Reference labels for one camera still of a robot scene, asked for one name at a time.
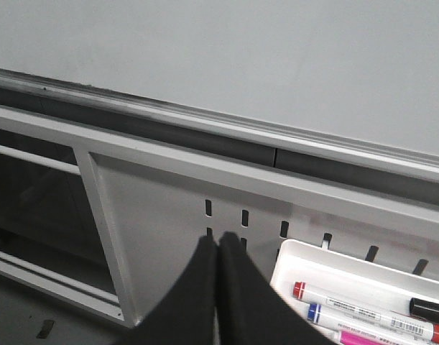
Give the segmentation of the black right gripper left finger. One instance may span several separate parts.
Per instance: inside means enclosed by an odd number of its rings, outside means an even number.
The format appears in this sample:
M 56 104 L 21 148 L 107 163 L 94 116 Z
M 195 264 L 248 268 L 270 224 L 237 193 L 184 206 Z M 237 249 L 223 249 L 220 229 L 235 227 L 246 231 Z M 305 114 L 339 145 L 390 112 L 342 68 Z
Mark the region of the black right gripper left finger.
M 202 236 L 182 274 L 142 322 L 117 344 L 212 344 L 217 246 Z

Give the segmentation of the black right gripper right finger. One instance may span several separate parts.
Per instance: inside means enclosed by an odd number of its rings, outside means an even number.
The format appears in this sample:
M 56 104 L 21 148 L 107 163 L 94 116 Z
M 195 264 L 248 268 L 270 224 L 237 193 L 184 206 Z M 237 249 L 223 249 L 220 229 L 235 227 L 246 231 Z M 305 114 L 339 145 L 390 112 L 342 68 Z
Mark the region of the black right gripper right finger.
M 216 308 L 222 344 L 332 344 L 274 291 L 238 236 L 219 241 Z

